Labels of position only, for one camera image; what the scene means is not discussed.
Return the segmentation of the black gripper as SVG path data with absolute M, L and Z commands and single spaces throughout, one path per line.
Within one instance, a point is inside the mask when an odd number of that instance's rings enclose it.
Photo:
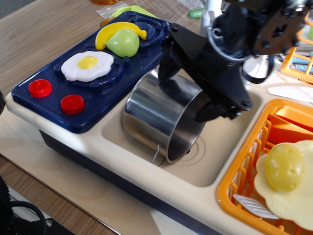
M 168 27 L 158 79 L 165 84 L 183 69 L 200 86 L 209 100 L 194 121 L 234 119 L 252 108 L 241 72 L 243 62 L 251 56 L 245 39 L 251 29 L 250 13 L 247 7 L 228 7 L 213 21 L 207 37 L 177 23 Z

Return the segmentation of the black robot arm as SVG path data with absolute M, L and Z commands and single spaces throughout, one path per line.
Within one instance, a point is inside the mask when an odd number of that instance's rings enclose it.
M 287 54 L 299 44 L 297 33 L 312 7 L 310 0 L 231 0 L 201 34 L 173 23 L 163 41 L 159 81 L 166 85 L 180 69 L 185 70 L 208 95 L 194 111 L 194 120 L 233 119 L 252 107 L 242 79 L 263 82 L 243 70 L 244 62 L 266 55 L 267 74 L 271 74 L 274 56 Z

